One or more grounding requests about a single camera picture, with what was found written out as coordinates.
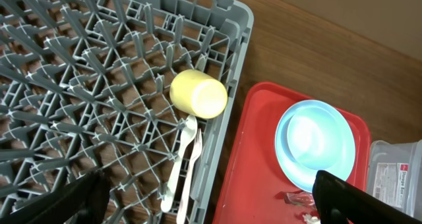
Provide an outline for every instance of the cup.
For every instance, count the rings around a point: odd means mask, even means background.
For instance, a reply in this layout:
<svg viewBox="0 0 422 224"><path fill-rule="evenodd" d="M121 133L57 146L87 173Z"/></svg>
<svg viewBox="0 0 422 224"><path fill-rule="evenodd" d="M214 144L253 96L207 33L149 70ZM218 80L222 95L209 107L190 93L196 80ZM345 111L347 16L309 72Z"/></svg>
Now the cup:
<svg viewBox="0 0 422 224"><path fill-rule="evenodd" d="M217 117L227 105L227 90L211 76L195 69L180 72L171 83L176 108L203 119Z"/></svg>
<svg viewBox="0 0 422 224"><path fill-rule="evenodd" d="M323 108L299 109L287 127L287 144L292 156L310 169L333 166L341 157L342 142L335 118Z"/></svg>

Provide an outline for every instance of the red tray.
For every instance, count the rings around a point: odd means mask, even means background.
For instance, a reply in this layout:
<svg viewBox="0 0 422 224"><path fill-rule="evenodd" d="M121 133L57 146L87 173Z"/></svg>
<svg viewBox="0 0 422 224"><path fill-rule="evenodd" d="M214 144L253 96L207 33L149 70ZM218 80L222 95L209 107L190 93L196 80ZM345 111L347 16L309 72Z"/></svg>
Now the red tray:
<svg viewBox="0 0 422 224"><path fill-rule="evenodd" d="M311 98L270 82L249 90L214 223L304 223L302 215L312 212L284 202L285 192L299 189L284 175L274 152L278 121L291 105L304 99ZM361 118L338 110L349 123L356 145L347 182L365 191L371 135Z"/></svg>

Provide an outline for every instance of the light blue plate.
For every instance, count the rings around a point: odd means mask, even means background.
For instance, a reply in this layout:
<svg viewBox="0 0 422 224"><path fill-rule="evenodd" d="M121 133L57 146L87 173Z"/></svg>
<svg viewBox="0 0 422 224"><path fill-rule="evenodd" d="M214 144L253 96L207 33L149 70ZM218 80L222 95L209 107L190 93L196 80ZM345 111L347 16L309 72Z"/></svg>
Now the light blue plate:
<svg viewBox="0 0 422 224"><path fill-rule="evenodd" d="M342 133L342 148L340 150L339 159L337 162L335 162L333 166L325 169L325 171L332 173L343 181L345 181L350 176L351 170L353 169L353 164L355 163L355 140L353 139L353 134L351 133L351 129L347 121L340 114L340 112L338 112L336 108L322 101L313 99L300 101L292 105L283 114L280 122L278 123L274 143L276 147L278 163L280 164L280 167L282 168L286 177L295 186L304 191L312 192L312 187L314 185L318 170L307 168L296 162L290 153L289 146L287 144L287 127L290 119L293 117L297 110L306 107L319 107L328 111L331 116L335 118L339 131Z"/></svg>

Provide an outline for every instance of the tray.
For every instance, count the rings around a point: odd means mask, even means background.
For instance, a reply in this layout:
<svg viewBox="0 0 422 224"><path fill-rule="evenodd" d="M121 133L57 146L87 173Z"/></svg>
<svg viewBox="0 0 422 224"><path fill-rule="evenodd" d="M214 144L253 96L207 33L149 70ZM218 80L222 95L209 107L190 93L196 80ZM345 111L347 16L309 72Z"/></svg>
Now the tray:
<svg viewBox="0 0 422 224"><path fill-rule="evenodd" d="M214 223L303 223L315 211L287 205L285 192L297 192L283 174L274 151L280 117L291 105L309 96L277 84L261 82L246 97ZM339 109L348 121L356 145L353 171L347 182L365 191L371 136L358 116Z"/></svg>
<svg viewBox="0 0 422 224"><path fill-rule="evenodd" d="M106 222L174 222L177 197L168 215L160 198L186 115L169 85L195 68L229 93L219 117L198 120L204 150L188 216L203 223L252 30L247 6L0 0L0 24L0 217L102 169L113 185Z"/></svg>

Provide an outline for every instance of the utensil handle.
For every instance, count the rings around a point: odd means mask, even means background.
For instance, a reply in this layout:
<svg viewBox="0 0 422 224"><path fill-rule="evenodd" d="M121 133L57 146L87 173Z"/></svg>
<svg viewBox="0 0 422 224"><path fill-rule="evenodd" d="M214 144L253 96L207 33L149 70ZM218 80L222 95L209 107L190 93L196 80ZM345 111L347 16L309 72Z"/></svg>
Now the utensil handle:
<svg viewBox="0 0 422 224"><path fill-rule="evenodd" d="M177 188L177 181L179 180L180 168L182 166L183 154L186 148L180 148L177 152L177 157L173 164L173 169L170 173L169 181L167 182L166 194L164 199L161 201L161 210L165 213L171 210L173 205L174 196Z"/></svg>
<svg viewBox="0 0 422 224"><path fill-rule="evenodd" d="M176 223L184 224L187 213L187 204L189 203L189 193L191 192L192 174L195 161L191 161L187 168L185 185L183 186L182 198L180 200L179 211L177 212Z"/></svg>

